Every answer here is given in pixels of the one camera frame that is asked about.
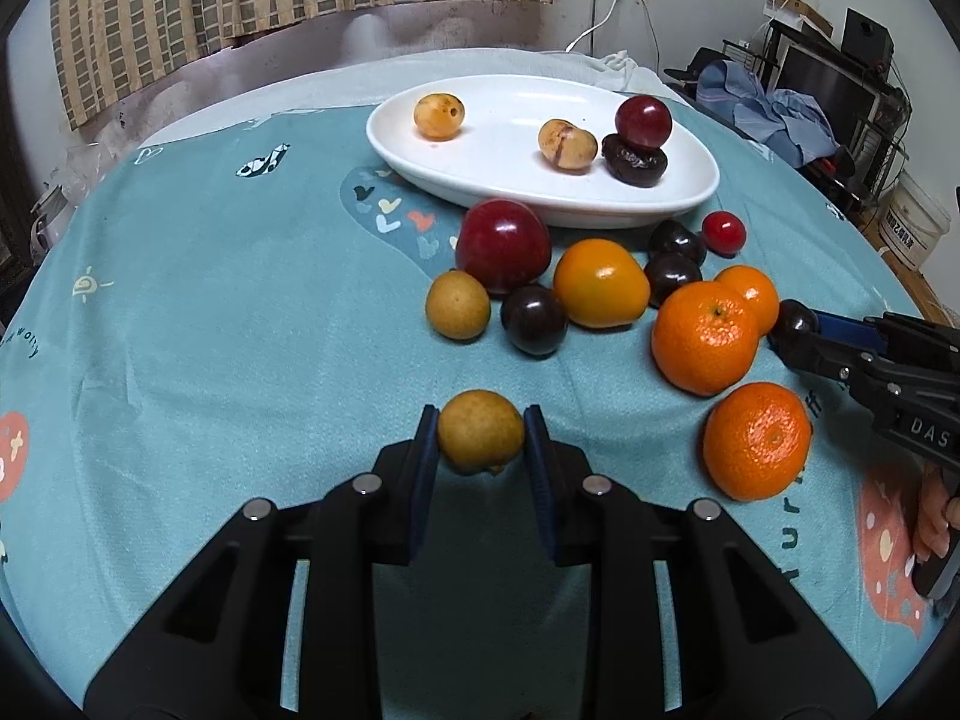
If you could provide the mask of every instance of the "white cloth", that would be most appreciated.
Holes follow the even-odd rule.
[[[152,135],[143,146],[182,141],[282,111],[374,105],[419,84],[485,74],[543,76],[680,100],[654,71],[637,65],[627,52],[594,59],[579,53],[516,49],[437,50],[280,81],[184,117]]]

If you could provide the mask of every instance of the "human hand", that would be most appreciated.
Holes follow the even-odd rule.
[[[920,512],[913,533],[913,551],[919,562],[930,556],[947,557],[949,528],[960,529],[960,498],[950,499],[939,466],[927,463],[920,486]]]

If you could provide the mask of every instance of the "finger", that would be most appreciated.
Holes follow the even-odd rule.
[[[933,552],[940,557],[947,557],[947,552],[949,552],[950,548],[950,536],[947,531],[938,533],[930,524],[929,519],[920,517],[920,519],[917,520],[917,533],[923,543]]]
[[[946,510],[950,494],[944,485],[940,474],[929,474],[923,477],[923,488],[920,489],[920,508],[929,517],[930,525],[937,533],[944,533],[949,528]]]
[[[960,530],[960,498],[954,498],[947,504],[947,521],[952,528]]]
[[[920,538],[919,530],[913,535],[913,551],[917,556],[917,562],[927,562],[930,560],[930,548],[923,543],[923,538]]]

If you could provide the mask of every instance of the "plate rim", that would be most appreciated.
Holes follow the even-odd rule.
[[[710,152],[703,141],[701,141],[696,135],[694,135],[690,130],[674,121],[674,129],[679,129],[686,136],[693,139],[693,143],[696,146],[699,146],[704,151],[704,154],[709,157],[709,162],[713,167],[713,177],[712,181],[709,184],[709,187],[700,191],[698,194],[693,194],[693,196],[688,196],[683,200],[674,200],[672,202],[659,202],[656,204],[650,204],[649,202],[641,203],[640,201],[631,200],[629,202],[621,203],[611,203],[603,202],[600,200],[589,201],[589,205],[584,205],[584,201],[579,199],[573,199],[573,197],[558,197],[558,196],[543,196],[539,194],[535,196],[534,194],[527,193],[526,191],[517,191],[510,190],[503,187],[498,188],[488,188],[482,187],[474,181],[459,179],[457,177],[451,176],[447,172],[442,172],[441,170],[434,170],[432,167],[424,167],[419,163],[411,162],[403,157],[398,156],[394,152],[390,151],[387,146],[384,145],[373,133],[373,127],[376,124],[376,119],[378,115],[382,115],[381,111],[389,104],[392,103],[402,95],[410,95],[411,93],[426,92],[428,89],[436,90],[438,84],[443,84],[451,81],[460,81],[460,80],[479,80],[479,79],[524,79],[524,80],[534,80],[534,81],[548,81],[553,84],[559,84],[562,86],[574,87],[577,89],[587,89],[591,92],[600,92],[604,94],[614,95],[615,97],[624,98],[627,100],[629,97],[635,97],[635,95],[622,95],[618,92],[613,92],[610,89],[602,89],[598,86],[592,86],[590,84],[581,83],[580,81],[571,81],[568,79],[552,79],[549,76],[525,76],[525,74],[479,74],[478,76],[451,76],[449,79],[437,79],[434,81],[428,81],[418,86],[412,86],[409,89],[405,89],[402,92],[397,92],[395,95],[392,95],[387,100],[383,100],[382,103],[379,103],[376,108],[371,111],[370,115],[367,117],[366,125],[366,134],[367,140],[370,142],[370,145],[373,147],[373,150],[387,162],[391,167],[393,167],[397,172],[409,172],[412,175],[416,175],[423,180],[430,181],[434,184],[440,184],[449,186],[455,191],[459,191],[464,194],[476,194],[477,196],[486,196],[486,197],[505,197],[506,199],[519,200],[521,202],[528,203],[530,205],[538,205],[544,208],[553,208],[557,210],[563,210],[569,213],[580,213],[584,215],[651,215],[651,214],[663,214],[663,213],[680,213],[691,208],[695,208],[700,205],[705,200],[713,196],[717,189],[720,186],[720,166],[717,164],[716,158]]]

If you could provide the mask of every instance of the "dark red fruit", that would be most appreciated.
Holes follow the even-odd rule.
[[[654,227],[647,242],[647,252],[651,257],[666,251],[675,251],[698,266],[707,259],[707,247],[699,235],[691,233],[677,220],[669,218]]]
[[[613,119],[616,133],[636,150],[655,151],[662,148],[673,132],[670,109],[650,95],[638,95],[626,100]]]
[[[560,298],[539,284],[510,293],[500,306],[500,322],[511,343],[534,357],[553,354],[566,338],[568,327]]]
[[[710,251],[724,257],[733,257],[747,242],[747,228],[730,211],[707,214],[703,232]]]
[[[618,181],[649,189],[664,177],[667,160],[662,148],[654,151],[634,151],[613,132],[603,138],[602,148],[607,169]]]
[[[467,211],[456,261],[494,295],[505,295],[539,278],[550,266],[550,233],[523,203],[483,200]]]
[[[650,282],[650,305],[654,308],[661,307],[683,285],[704,280],[697,264],[675,251],[655,254],[643,272]]]
[[[781,309],[776,317],[774,329],[770,331],[770,346],[774,350],[783,338],[793,333],[819,333],[820,319],[808,307],[792,298],[781,300]]]

